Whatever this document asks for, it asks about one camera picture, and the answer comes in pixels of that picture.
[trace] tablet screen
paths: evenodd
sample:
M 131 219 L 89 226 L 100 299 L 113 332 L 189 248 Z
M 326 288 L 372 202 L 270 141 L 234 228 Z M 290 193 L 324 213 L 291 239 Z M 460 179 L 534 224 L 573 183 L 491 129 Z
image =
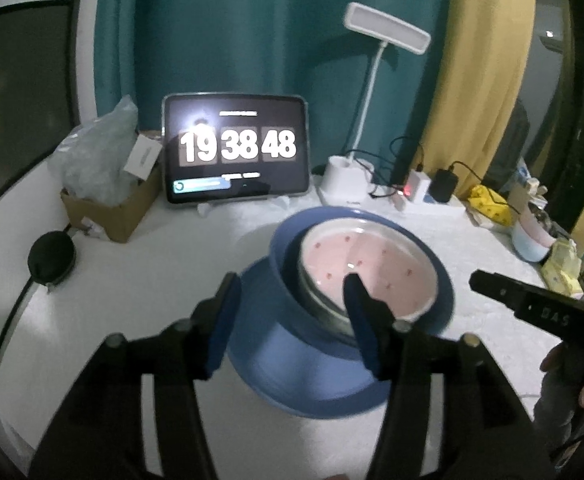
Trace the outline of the tablet screen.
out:
M 163 167 L 168 201 L 306 192 L 306 124 L 306 102 L 296 96 L 165 97 Z

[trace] desk lamp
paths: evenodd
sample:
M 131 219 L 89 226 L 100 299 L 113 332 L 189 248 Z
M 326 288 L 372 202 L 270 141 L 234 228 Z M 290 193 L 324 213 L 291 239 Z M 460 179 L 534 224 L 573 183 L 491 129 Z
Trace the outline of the desk lamp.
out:
M 430 45 L 430 35 L 411 23 L 357 2 L 348 4 L 343 24 L 349 30 L 380 41 L 368 76 L 363 109 L 358 120 L 357 135 L 352 144 L 350 156 L 333 155 L 328 158 L 323 181 L 318 189 L 319 197 L 324 204 L 352 206 L 360 205 L 367 198 L 368 186 L 373 174 L 373 167 L 355 160 L 354 155 L 363 136 L 363 126 L 368 115 L 383 51 L 388 43 L 392 43 L 420 56 Z

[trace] power strip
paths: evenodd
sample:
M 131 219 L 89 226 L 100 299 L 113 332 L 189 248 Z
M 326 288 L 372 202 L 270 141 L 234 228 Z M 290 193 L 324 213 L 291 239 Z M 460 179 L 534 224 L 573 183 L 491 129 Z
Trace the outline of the power strip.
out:
M 454 195 L 450 201 L 441 204 L 430 195 L 426 195 L 423 202 L 414 203 L 408 197 L 396 193 L 392 195 L 392 202 L 398 211 L 406 215 L 445 216 L 447 218 L 459 218 L 466 212 L 466 206 Z

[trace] plastic bag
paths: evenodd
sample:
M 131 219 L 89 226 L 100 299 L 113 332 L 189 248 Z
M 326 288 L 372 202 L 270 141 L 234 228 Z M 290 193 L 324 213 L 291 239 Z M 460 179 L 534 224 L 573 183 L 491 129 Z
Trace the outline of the plastic bag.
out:
M 123 166 L 136 142 L 138 111 L 126 95 L 109 114 L 77 126 L 48 160 L 70 195 L 106 206 L 130 196 L 136 177 Z

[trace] pink dish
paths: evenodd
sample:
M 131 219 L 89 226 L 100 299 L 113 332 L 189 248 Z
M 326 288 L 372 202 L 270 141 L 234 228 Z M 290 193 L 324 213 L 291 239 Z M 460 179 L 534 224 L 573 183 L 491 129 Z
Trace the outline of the pink dish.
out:
M 387 303 L 397 318 L 416 320 L 437 297 L 437 273 L 427 255 L 376 222 L 339 218 L 319 224 L 305 236 L 299 258 L 309 285 L 344 313 L 343 280 L 350 272 L 358 272 L 370 296 Z

